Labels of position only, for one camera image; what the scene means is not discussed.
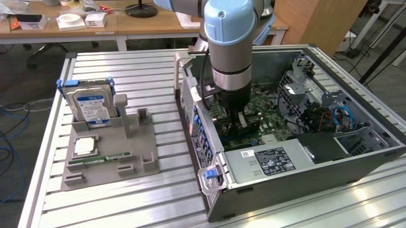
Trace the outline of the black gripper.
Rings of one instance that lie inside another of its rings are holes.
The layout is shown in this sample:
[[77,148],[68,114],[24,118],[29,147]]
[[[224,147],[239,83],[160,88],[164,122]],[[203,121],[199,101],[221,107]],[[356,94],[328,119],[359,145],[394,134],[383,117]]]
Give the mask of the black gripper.
[[244,120],[244,107],[251,99],[251,89],[241,88],[235,91],[223,90],[219,93],[219,104],[225,110],[227,117],[237,128],[248,126]]

